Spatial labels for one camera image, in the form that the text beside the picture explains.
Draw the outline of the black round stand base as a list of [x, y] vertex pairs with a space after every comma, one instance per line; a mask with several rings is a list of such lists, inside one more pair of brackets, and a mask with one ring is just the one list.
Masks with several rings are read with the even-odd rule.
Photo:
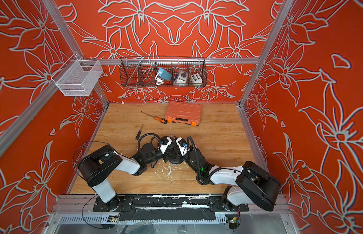
[[171, 148], [168, 148], [165, 152], [165, 159], [167, 162], [173, 165], [178, 165], [184, 162], [183, 156], [178, 146], [172, 146]]

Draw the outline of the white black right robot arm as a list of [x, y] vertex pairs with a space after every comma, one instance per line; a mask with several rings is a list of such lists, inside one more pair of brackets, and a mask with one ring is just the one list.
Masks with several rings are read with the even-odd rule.
[[223, 167], [208, 163], [192, 137], [174, 141], [184, 162], [196, 173], [200, 185], [226, 184], [230, 188], [224, 200], [234, 206], [255, 204], [265, 211], [273, 211], [281, 183], [252, 161], [237, 167]]

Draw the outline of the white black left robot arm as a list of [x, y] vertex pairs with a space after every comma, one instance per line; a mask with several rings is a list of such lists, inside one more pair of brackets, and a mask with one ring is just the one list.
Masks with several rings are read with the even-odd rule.
[[78, 163], [78, 170], [83, 179], [110, 211], [119, 206], [118, 195], [108, 180], [113, 171], [139, 176], [147, 170], [148, 165], [155, 165], [157, 161], [170, 155], [171, 137], [158, 137], [156, 134], [145, 134], [145, 136], [156, 139], [158, 147], [154, 147], [152, 142], [144, 144], [133, 157], [128, 158], [106, 144]]

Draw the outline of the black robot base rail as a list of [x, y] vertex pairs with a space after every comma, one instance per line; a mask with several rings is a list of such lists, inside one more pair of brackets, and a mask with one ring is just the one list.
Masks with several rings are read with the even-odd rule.
[[120, 219], [202, 219], [221, 214], [231, 216], [249, 211], [247, 204], [234, 206], [222, 195], [125, 195], [118, 196], [119, 206], [108, 210], [96, 198], [93, 212], [111, 212]]

